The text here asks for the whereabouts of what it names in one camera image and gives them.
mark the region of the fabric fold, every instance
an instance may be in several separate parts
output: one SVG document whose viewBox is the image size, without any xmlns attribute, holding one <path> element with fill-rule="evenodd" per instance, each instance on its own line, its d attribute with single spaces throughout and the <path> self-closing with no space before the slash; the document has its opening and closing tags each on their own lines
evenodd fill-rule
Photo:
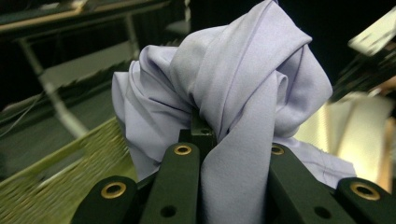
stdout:
<svg viewBox="0 0 396 224">
<path fill-rule="evenodd" d="M 332 93 L 310 40 L 267 0 L 228 26 L 189 35 L 178 49 L 144 48 L 113 82 L 139 178 L 154 172 L 179 130 L 189 128 L 192 106 L 219 140 L 201 170 L 205 223 L 263 222 L 273 142 L 332 187 L 354 175 L 350 163 L 292 138 Z"/>
</svg>

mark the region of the cable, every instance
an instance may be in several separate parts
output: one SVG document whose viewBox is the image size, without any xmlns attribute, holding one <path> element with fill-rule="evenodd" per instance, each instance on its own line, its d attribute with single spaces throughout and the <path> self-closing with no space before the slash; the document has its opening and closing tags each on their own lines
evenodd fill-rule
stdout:
<svg viewBox="0 0 396 224">
<path fill-rule="evenodd" d="M 15 122 L 11 125 L 11 127 L 8 128 L 4 133 L 0 134 L 0 138 L 3 137 L 4 135 L 8 134 L 22 119 L 23 117 L 37 104 L 37 102 L 41 99 L 43 96 L 44 92 L 41 92 L 38 97 L 35 99 L 35 101 L 29 106 L 29 108 L 26 109 L 26 111 L 17 119 Z"/>
<path fill-rule="evenodd" d="M 41 95 L 40 95 L 41 93 L 43 93 L 43 92 L 40 92 L 38 95 L 35 96 L 35 98 L 36 98 L 36 97 L 41 97 Z M 23 112 L 25 112 L 28 108 L 29 108 L 29 106 L 26 106 L 24 109 L 21 109 L 21 110 L 19 110 L 19 111 L 17 111 L 17 112 L 14 112 L 12 115 L 5 116 L 5 118 L 0 119 L 0 125 L 3 125 L 4 123 L 8 122 L 8 121 L 11 120 L 11 119 L 14 119 L 14 118 L 17 117 L 19 114 L 22 114 Z"/>
</svg>

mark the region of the white surface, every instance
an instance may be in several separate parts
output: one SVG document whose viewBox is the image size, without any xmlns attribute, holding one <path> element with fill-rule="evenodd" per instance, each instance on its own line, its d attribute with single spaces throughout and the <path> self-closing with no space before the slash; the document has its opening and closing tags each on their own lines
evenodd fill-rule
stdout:
<svg viewBox="0 0 396 224">
<path fill-rule="evenodd" d="M 45 70 L 40 77 L 43 83 L 51 83 L 57 90 L 62 85 L 90 77 L 100 70 L 107 69 L 132 59 L 129 42 L 123 42 L 107 49 L 77 58 L 67 63 L 62 63 Z"/>
<path fill-rule="evenodd" d="M 396 36 L 396 7 L 351 39 L 348 45 L 362 54 L 372 56 L 384 48 L 394 36 Z"/>
<path fill-rule="evenodd" d="M 384 154 L 387 98 L 354 93 L 324 105 L 294 136 L 354 164 L 358 177 L 376 182 Z"/>
</svg>

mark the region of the cloth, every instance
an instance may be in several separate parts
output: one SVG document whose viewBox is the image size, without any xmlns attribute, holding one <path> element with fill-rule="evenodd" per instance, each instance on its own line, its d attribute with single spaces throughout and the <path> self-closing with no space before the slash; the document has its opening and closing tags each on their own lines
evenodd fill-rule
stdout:
<svg viewBox="0 0 396 224">
<path fill-rule="evenodd" d="M 273 1 L 228 26 L 193 33 L 179 48 L 148 46 L 116 73 L 113 102 L 140 179 L 158 169 L 191 107 L 219 144 L 201 169 L 205 223 L 262 223 L 273 142 L 289 147 L 321 182 L 353 166 L 295 140 L 332 88 L 300 31 Z"/>
</svg>

